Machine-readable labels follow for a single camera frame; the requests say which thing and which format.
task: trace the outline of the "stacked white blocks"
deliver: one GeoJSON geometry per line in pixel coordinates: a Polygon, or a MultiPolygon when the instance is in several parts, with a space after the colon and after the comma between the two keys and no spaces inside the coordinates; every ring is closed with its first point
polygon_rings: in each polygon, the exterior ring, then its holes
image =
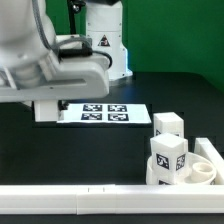
{"type": "Polygon", "coordinates": [[[182,182],[188,174],[188,141],[173,134],[161,134],[151,139],[152,169],[157,184],[182,182]]]}
{"type": "Polygon", "coordinates": [[[154,136],[150,139],[152,156],[147,163],[147,184],[214,183],[214,165],[188,152],[184,122],[178,115],[173,112],[154,114],[154,136]]]}

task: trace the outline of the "warning label sticker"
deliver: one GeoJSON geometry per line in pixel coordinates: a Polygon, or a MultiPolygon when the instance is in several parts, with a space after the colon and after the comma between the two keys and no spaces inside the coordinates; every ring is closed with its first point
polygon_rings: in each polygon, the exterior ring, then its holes
{"type": "Polygon", "coordinates": [[[101,39],[101,41],[98,44],[98,46],[100,46],[100,47],[110,47],[110,43],[109,43],[106,35],[103,36],[103,38],[101,39]]]}

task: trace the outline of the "white plastic part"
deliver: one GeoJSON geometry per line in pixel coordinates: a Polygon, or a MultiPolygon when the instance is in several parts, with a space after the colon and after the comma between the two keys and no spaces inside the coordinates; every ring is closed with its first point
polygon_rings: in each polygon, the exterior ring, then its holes
{"type": "Polygon", "coordinates": [[[5,75],[6,75],[6,77],[7,77],[8,82],[9,82],[10,87],[11,87],[12,89],[17,89],[17,86],[16,86],[16,84],[15,84],[15,81],[14,81],[14,79],[12,78],[12,75],[11,75],[10,71],[8,70],[8,68],[4,67],[3,69],[4,69],[4,72],[5,72],[5,75]]]}
{"type": "Polygon", "coordinates": [[[214,176],[215,169],[207,163],[198,162],[193,164],[191,172],[191,180],[195,183],[207,181],[214,176]]]}
{"type": "Polygon", "coordinates": [[[100,98],[109,93],[108,60],[101,55],[64,59],[54,54],[41,62],[47,82],[36,88],[0,90],[0,102],[100,98]]]}
{"type": "Polygon", "coordinates": [[[171,133],[184,138],[184,121],[174,112],[153,115],[154,136],[171,133]]]}
{"type": "Polygon", "coordinates": [[[115,214],[116,187],[90,186],[87,192],[77,195],[77,214],[115,214]]]}
{"type": "Polygon", "coordinates": [[[224,185],[224,160],[207,138],[196,138],[194,152],[212,162],[217,170],[215,184],[224,185]]]}
{"type": "Polygon", "coordinates": [[[176,184],[188,175],[188,141],[173,134],[150,139],[152,169],[158,181],[176,184]]]}
{"type": "Polygon", "coordinates": [[[113,65],[108,70],[111,85],[119,84],[133,73],[128,69],[128,52],[122,44],[123,6],[119,1],[113,6],[87,3],[86,35],[92,38],[94,50],[111,55],[113,65]]]}
{"type": "MultiPolygon", "coordinates": [[[[38,0],[41,21],[50,44],[55,31],[46,15],[45,0],[38,0]]],[[[0,67],[9,70],[37,63],[48,54],[41,43],[34,20],[32,1],[1,1],[0,7],[0,67]]]]}
{"type": "Polygon", "coordinates": [[[27,106],[28,108],[31,108],[32,107],[32,101],[24,101],[22,102],[23,105],[27,106]]]}
{"type": "Polygon", "coordinates": [[[59,109],[57,100],[34,101],[35,121],[58,121],[59,109]]]}
{"type": "Polygon", "coordinates": [[[223,186],[1,186],[0,214],[223,213],[223,200],[223,186]]]}
{"type": "MultiPolygon", "coordinates": [[[[216,177],[216,169],[213,164],[205,159],[202,156],[199,156],[194,153],[188,153],[188,170],[187,176],[183,179],[177,179],[176,185],[213,185],[215,184],[215,177],[216,177]],[[199,173],[198,169],[197,172],[193,172],[194,166],[196,164],[203,164],[203,166],[209,167],[211,172],[210,173],[199,173]]],[[[146,183],[147,185],[167,185],[167,182],[161,182],[160,177],[157,176],[156,172],[152,169],[152,157],[148,159],[147,162],[147,171],[146,171],[146,183]]]]}

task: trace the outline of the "white paper sheet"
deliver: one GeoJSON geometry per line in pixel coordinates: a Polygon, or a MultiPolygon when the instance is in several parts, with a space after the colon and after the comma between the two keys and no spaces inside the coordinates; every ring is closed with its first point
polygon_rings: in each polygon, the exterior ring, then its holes
{"type": "Polygon", "coordinates": [[[61,111],[58,123],[150,124],[144,104],[70,104],[61,111]]]}

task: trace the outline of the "cable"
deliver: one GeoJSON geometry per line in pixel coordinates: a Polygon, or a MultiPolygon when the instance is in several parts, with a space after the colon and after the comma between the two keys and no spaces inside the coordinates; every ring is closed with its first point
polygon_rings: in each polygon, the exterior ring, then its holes
{"type": "Polygon", "coordinates": [[[68,15],[70,23],[70,34],[76,34],[75,17],[72,9],[71,0],[67,0],[67,5],[68,5],[68,15]]]}
{"type": "MultiPolygon", "coordinates": [[[[66,44],[69,44],[69,43],[73,43],[73,42],[82,42],[89,49],[92,49],[91,44],[89,43],[89,41],[85,37],[83,37],[83,36],[80,36],[80,37],[72,37],[72,38],[70,38],[68,40],[61,41],[60,43],[58,43],[55,46],[56,49],[53,49],[52,46],[49,44],[49,42],[47,40],[47,37],[45,35],[45,32],[44,32],[43,24],[41,22],[41,17],[40,17],[40,9],[39,9],[39,5],[38,5],[38,0],[32,0],[32,5],[33,5],[33,14],[34,14],[34,19],[35,19],[35,22],[36,22],[37,30],[38,30],[40,39],[41,39],[41,41],[42,41],[42,43],[43,43],[43,45],[45,46],[46,49],[52,50],[52,51],[55,52],[55,50],[58,50],[63,45],[66,45],[66,44]]],[[[103,55],[103,56],[107,57],[109,59],[109,61],[110,61],[109,68],[112,66],[113,59],[106,52],[102,52],[102,51],[92,51],[92,53],[100,54],[100,55],[103,55]]]]}
{"type": "Polygon", "coordinates": [[[108,53],[103,52],[103,51],[93,51],[93,53],[101,54],[101,55],[107,57],[109,59],[109,61],[110,61],[109,68],[111,68],[111,66],[113,65],[113,59],[112,59],[112,57],[108,53]]]}
{"type": "Polygon", "coordinates": [[[81,36],[81,35],[80,35],[80,37],[71,37],[70,39],[63,40],[63,41],[59,42],[57,44],[57,47],[60,48],[63,45],[74,43],[74,42],[82,42],[87,47],[92,48],[90,42],[88,41],[88,39],[86,37],[84,37],[84,36],[81,36]]]}
{"type": "Polygon", "coordinates": [[[39,5],[38,5],[38,0],[32,0],[32,5],[33,5],[34,19],[35,19],[35,22],[37,25],[37,30],[38,30],[40,39],[45,48],[47,48],[48,50],[54,51],[54,49],[49,44],[47,37],[45,35],[45,32],[44,32],[43,24],[41,22],[41,17],[40,17],[40,9],[39,9],[39,5]]]}

